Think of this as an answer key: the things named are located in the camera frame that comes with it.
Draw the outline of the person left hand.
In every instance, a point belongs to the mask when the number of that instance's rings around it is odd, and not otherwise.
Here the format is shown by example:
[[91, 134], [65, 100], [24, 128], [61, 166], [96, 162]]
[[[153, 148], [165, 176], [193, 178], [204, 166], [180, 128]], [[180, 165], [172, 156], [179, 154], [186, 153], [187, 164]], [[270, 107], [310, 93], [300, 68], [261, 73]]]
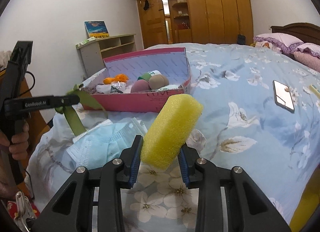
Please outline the person left hand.
[[29, 125], [24, 123], [23, 131], [19, 134], [15, 134], [10, 140], [1, 131], [0, 144], [1, 149], [6, 153], [11, 153], [13, 159], [23, 160], [28, 156], [27, 149], [29, 147]]

